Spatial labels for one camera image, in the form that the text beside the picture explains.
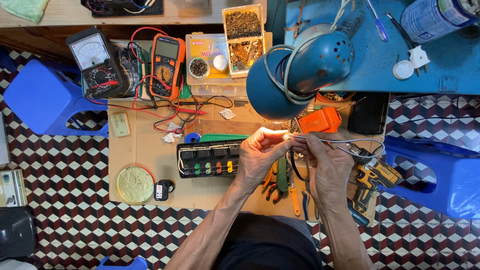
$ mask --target blue plastic stool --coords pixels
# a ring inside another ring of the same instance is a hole
[[[63,72],[79,76],[71,82]],[[31,60],[7,87],[3,98],[36,134],[108,137],[108,124],[98,131],[71,129],[65,125],[81,111],[107,110],[106,105],[94,104],[83,98],[82,88],[76,84],[80,79],[77,68]]]
[[[386,162],[396,156],[430,167],[437,183],[421,191],[396,186],[379,189],[407,198],[453,218],[480,219],[480,153],[431,139],[385,138]]]
[[[144,258],[136,257],[135,260],[129,266],[104,266],[103,264],[108,260],[110,256],[103,258],[100,261],[100,265],[97,270],[146,270],[148,265]]]

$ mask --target blue tape roll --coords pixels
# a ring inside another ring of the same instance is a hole
[[[196,133],[196,132],[193,132],[193,133],[190,133],[188,134],[186,137],[185,137],[185,143],[196,143],[198,141],[200,141],[200,137],[202,137],[199,133]]]

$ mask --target gold round container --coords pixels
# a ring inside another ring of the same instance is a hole
[[[155,180],[144,168],[127,167],[117,174],[115,189],[120,199],[129,205],[145,204],[153,195]]]

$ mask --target green cloth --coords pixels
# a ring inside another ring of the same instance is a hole
[[[48,0],[0,0],[8,13],[30,20],[36,24],[43,16]]]

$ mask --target digital multimeter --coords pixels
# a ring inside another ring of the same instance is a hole
[[[150,87],[154,96],[176,99],[180,90],[181,68],[185,62],[185,41],[162,34],[155,36],[152,49],[152,75]]]
[[[93,98],[126,92],[129,83],[107,36],[96,27],[68,37],[67,46],[77,61]]]

